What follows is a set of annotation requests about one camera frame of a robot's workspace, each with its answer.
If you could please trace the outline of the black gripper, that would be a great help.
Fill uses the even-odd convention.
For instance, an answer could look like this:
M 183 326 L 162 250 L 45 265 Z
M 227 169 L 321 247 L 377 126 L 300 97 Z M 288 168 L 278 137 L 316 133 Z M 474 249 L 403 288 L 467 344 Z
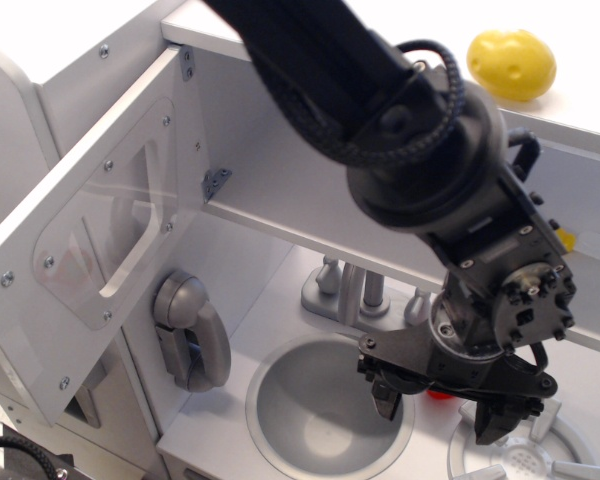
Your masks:
M 501 292 L 491 302 L 443 294 L 432 319 L 363 335 L 358 371 L 389 421 L 403 396 L 429 389 L 476 402 L 476 444 L 490 445 L 540 415 L 556 394 L 543 343 L 557 334 L 554 293 Z

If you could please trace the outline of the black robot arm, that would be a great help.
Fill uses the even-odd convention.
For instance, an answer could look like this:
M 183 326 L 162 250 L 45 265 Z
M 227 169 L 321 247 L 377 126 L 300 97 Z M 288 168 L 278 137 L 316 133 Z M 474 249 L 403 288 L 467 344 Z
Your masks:
M 345 166 L 358 207 L 446 267 L 423 325 L 359 342 L 377 412 L 392 418 L 404 395 L 426 390 L 472 400 L 480 445 L 541 414 L 557 389 L 543 344 L 572 327 L 576 288 L 555 222 L 524 186 L 537 137 L 508 129 L 443 45 L 389 45 L 341 1 L 211 8 L 290 125 Z

